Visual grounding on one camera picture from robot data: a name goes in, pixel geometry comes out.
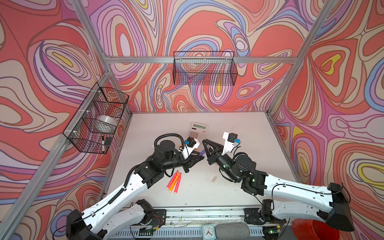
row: alarm clock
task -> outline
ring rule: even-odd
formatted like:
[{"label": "alarm clock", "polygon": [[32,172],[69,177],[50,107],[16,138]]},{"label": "alarm clock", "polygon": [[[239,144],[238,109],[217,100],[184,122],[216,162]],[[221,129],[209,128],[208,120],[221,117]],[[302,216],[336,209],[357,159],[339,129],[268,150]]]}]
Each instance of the alarm clock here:
[{"label": "alarm clock", "polygon": [[204,240],[215,240],[215,226],[213,224],[203,225],[201,226],[203,239]]}]

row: white table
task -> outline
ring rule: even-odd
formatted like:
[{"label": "white table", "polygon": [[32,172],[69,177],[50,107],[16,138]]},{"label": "white table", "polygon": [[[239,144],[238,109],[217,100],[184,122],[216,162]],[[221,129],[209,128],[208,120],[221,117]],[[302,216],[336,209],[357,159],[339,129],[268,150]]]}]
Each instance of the white table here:
[{"label": "white table", "polygon": [[[238,134],[242,141],[237,152],[245,152],[257,163],[256,169],[280,178],[295,181],[280,145],[264,112],[251,113],[140,113],[134,114],[123,144],[108,193],[120,186],[134,166],[153,154],[154,140],[165,133],[178,133],[188,138],[192,122],[208,126],[206,138],[223,144],[223,133]],[[177,137],[172,140],[179,146]],[[241,189],[241,183],[225,180],[216,164],[210,166],[207,158],[184,173],[182,172],[177,194],[166,189],[170,178],[164,177],[146,192],[138,196],[146,199],[153,207],[235,206],[259,205],[257,200]],[[270,197],[258,196],[260,200]]]}]

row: calculator screen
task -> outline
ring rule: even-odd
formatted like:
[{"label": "calculator screen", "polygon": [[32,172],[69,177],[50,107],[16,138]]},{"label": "calculator screen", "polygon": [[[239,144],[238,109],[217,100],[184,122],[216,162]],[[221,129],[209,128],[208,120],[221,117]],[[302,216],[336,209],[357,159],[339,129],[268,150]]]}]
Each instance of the calculator screen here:
[{"label": "calculator screen", "polygon": [[197,125],[197,124],[193,124],[194,127],[198,127],[198,128],[202,128],[202,129],[206,129],[206,127],[204,126],[201,126],[201,125]]}]

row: psychedelic swirl pattern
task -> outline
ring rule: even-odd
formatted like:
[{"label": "psychedelic swirl pattern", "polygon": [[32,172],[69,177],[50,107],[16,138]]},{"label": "psychedelic swirl pattern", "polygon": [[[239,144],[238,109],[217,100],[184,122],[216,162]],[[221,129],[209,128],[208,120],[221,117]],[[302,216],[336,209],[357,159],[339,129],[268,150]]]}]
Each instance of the psychedelic swirl pattern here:
[{"label": "psychedelic swirl pattern", "polygon": [[[322,5],[314,0],[111,0],[89,2],[86,10],[109,56],[225,50],[236,56],[296,56]],[[174,86],[172,67],[111,65],[133,112],[265,111],[289,66],[238,64],[235,86]]]},{"label": "psychedelic swirl pattern", "polygon": [[[71,1],[40,2],[0,1],[0,221],[103,75]],[[126,123],[107,155],[68,147],[12,239],[52,239],[96,202]]]},{"label": "psychedelic swirl pattern", "polygon": [[273,112],[302,181],[351,194],[342,239],[384,239],[383,38],[383,1],[339,1]]}]

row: robotic arm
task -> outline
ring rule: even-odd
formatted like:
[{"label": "robotic arm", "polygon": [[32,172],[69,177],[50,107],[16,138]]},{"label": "robotic arm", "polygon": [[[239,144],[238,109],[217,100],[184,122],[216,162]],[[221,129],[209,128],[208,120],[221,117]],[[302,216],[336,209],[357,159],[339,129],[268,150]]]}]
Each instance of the robotic arm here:
[{"label": "robotic arm", "polygon": [[[175,149],[175,144],[170,140],[157,144],[160,139],[170,136],[181,140],[179,150]],[[342,185],[331,183],[328,187],[311,186],[258,171],[256,163],[246,153],[239,152],[233,158],[228,156],[228,153],[241,143],[237,134],[225,132],[223,139],[224,145],[208,139],[203,140],[208,163],[217,163],[220,170],[229,177],[227,180],[242,182],[241,188],[245,192],[253,196],[266,195],[272,198],[263,200],[258,216],[246,217],[247,223],[261,225],[288,217],[304,218],[325,222],[342,231],[354,231],[349,202]],[[67,216],[67,238],[102,240],[132,224],[151,223],[154,210],[145,200],[139,200],[131,208],[119,211],[137,195],[162,179],[167,169],[183,167],[185,172],[189,172],[189,168],[204,159],[194,150],[199,144],[197,139],[190,137],[184,141],[178,134],[159,136],[154,142],[154,153],[141,164],[134,166],[120,187],[84,211],[73,210]],[[277,203],[273,201],[274,196],[296,202]]]},{"label": "robotic arm", "polygon": [[[220,170],[229,177],[227,180],[235,183],[242,182],[241,188],[246,193],[253,196],[272,197],[272,199],[263,200],[258,220],[248,219],[248,223],[258,225],[288,217],[303,218],[325,222],[330,227],[341,231],[354,231],[349,201],[342,185],[330,183],[328,187],[312,186],[258,171],[256,163],[245,152],[236,153],[233,158],[228,156],[227,153],[235,148],[235,143],[240,143],[237,134],[225,132],[223,139],[224,145],[208,139],[203,140],[208,163],[210,165],[217,163]],[[276,203],[273,201],[274,196],[296,202]]]}]

